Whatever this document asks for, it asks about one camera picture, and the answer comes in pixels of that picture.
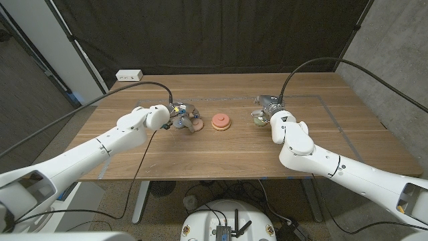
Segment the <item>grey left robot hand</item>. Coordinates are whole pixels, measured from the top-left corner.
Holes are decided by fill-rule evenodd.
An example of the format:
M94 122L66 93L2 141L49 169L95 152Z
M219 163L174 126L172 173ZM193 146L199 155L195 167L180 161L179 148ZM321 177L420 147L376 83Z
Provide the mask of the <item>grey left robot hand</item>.
M168 127L174 126L176 129L187 127L191 133L195 132L190 115L193 118L199 118L200 113L194 105L174 102L167 105L167 109L170 113L170 118L167 123Z

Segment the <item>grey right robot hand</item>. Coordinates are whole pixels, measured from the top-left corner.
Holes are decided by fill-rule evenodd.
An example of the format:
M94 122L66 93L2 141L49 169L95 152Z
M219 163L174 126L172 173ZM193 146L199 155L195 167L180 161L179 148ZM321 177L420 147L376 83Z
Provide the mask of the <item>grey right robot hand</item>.
M285 110L284 104L278 102L277 96L260 95L255 98L254 103L261 106L260 110L251 113L254 123L260 127L266 126L275 113Z

